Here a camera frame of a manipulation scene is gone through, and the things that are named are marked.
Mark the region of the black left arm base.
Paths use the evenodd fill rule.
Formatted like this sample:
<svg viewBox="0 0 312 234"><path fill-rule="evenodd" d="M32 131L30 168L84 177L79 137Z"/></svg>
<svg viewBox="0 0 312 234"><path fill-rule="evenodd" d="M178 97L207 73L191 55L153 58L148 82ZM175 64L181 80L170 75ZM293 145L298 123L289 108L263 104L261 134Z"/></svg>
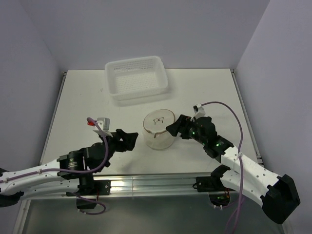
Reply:
<svg viewBox="0 0 312 234"><path fill-rule="evenodd" d="M85 191L78 192L66 192L67 197L76 198L76 207L79 212L86 215L99 215L106 211L106 206L100 202L99 197L102 195L109 195L111 189L110 180L95 180L91 188L87 188ZM89 212L96 206L101 206L103 209L100 212Z"/></svg>

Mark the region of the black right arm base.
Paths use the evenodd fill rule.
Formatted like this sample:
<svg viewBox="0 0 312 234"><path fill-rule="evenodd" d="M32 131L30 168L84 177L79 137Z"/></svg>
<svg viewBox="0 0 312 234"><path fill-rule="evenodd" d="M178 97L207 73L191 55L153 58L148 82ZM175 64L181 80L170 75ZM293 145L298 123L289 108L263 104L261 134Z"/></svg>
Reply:
<svg viewBox="0 0 312 234"><path fill-rule="evenodd" d="M222 183L212 176L198 176L192 188L198 193L208 193L209 200L212 205L224 207L230 204L230 189L222 185Z"/></svg>

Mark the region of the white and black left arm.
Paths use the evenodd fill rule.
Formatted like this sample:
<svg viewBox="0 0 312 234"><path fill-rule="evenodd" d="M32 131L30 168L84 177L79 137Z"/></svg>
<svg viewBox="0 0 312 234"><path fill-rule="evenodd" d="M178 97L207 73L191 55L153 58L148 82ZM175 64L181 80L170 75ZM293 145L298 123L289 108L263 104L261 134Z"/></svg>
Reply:
<svg viewBox="0 0 312 234"><path fill-rule="evenodd" d="M44 193L67 193L89 195L94 191L93 176L109 167L114 153L132 151L138 133L98 131L100 142L89 147L71 151L51 162L33 168L9 172L0 171L0 205L9 207L21 199Z"/></svg>

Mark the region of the white perforated plastic basket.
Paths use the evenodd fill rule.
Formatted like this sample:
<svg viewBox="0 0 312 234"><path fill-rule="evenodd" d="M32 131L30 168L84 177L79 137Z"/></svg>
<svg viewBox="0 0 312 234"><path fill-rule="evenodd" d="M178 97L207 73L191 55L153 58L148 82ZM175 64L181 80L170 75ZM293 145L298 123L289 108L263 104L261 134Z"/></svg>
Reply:
<svg viewBox="0 0 312 234"><path fill-rule="evenodd" d="M109 95L117 101L160 95L169 88L158 56L111 61L105 64L105 79Z"/></svg>

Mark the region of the aluminium rail frame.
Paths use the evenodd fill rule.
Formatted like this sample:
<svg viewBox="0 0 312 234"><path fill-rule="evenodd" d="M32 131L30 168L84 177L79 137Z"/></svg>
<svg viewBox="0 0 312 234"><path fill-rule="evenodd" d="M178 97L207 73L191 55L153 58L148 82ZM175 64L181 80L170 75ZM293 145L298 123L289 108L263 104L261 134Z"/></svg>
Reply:
<svg viewBox="0 0 312 234"><path fill-rule="evenodd" d="M189 194L195 177L208 176L220 163L192 139L176 137L172 146L153 150L144 143L142 128L144 118L154 110L168 109L176 116L190 116L199 103L212 118L217 133L236 146L240 155L258 163L230 69L168 69L166 74L166 93L116 101L108 93L104 70L68 71L40 165L98 142L87 117L107 117L112 131L122 129L139 135L135 148L114 154L111 165L95 180L110 180L112 195Z"/></svg>

